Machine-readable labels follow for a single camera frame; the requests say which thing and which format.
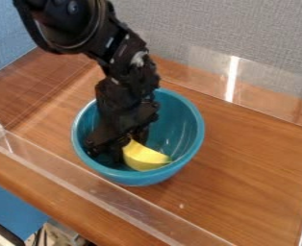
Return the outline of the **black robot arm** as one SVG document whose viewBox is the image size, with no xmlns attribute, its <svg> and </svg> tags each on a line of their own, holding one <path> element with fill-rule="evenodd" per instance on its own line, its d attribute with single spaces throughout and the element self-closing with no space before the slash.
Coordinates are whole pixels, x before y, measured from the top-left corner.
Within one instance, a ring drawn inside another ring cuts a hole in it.
<svg viewBox="0 0 302 246">
<path fill-rule="evenodd" d="M 123 147 L 144 142 L 158 120 L 160 77 L 147 43 L 118 19 L 111 0 L 13 0 L 37 46 L 56 55 L 83 54 L 104 72 L 95 86 L 99 125 L 84 138 L 92 157 L 123 161 Z"/>
</svg>

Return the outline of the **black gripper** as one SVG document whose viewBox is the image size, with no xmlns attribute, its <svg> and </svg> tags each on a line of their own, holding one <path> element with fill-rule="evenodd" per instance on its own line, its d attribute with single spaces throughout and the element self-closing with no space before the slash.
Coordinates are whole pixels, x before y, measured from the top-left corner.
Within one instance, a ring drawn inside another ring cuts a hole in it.
<svg viewBox="0 0 302 246">
<path fill-rule="evenodd" d="M 103 80 L 95 87 L 100 120 L 84 139 L 85 152 L 97 157 L 110 154 L 115 163 L 124 163 L 123 148 L 134 138 L 146 144 L 151 123 L 159 118 L 154 91 L 136 96 L 127 86 Z"/>
</svg>

